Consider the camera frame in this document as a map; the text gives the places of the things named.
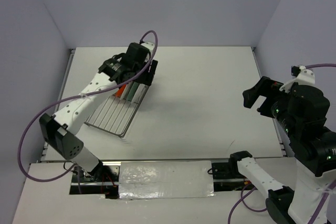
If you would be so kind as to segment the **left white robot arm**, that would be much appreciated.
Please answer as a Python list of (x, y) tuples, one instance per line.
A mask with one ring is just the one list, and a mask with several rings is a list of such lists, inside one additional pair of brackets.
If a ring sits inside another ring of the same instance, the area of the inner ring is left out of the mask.
[(90, 181), (98, 181), (108, 169), (92, 154), (77, 133), (86, 119), (126, 81), (148, 70), (155, 44), (141, 41), (129, 44), (125, 53), (103, 62), (93, 79), (79, 94), (53, 115), (43, 114), (39, 124), (45, 141), (65, 160), (79, 165)]

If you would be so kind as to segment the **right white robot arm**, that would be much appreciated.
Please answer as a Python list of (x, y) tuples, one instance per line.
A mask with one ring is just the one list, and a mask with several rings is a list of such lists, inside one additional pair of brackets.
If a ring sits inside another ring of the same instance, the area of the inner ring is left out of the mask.
[(323, 92), (295, 81), (288, 92), (262, 77), (243, 92), (244, 107), (264, 97), (258, 112), (275, 119), (286, 132), (297, 165), (295, 188), (276, 181), (248, 151), (231, 154), (228, 171), (244, 176), (265, 198), (276, 223), (328, 223), (329, 197), (335, 193), (335, 133), (325, 126), (330, 107)]

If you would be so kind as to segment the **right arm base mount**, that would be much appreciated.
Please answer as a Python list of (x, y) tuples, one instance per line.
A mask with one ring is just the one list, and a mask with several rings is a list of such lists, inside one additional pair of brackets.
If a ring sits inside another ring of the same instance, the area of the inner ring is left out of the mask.
[(212, 175), (213, 179), (243, 179), (245, 177), (239, 173), (237, 162), (247, 157), (252, 158), (251, 153), (248, 151), (232, 153), (228, 161), (212, 163), (207, 173)]

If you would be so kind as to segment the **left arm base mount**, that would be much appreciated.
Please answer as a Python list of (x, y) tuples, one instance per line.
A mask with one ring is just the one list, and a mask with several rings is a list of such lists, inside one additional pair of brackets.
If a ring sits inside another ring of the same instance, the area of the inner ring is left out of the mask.
[(75, 167), (71, 172), (70, 195), (100, 195), (106, 199), (119, 199), (120, 164), (106, 165), (96, 177)]

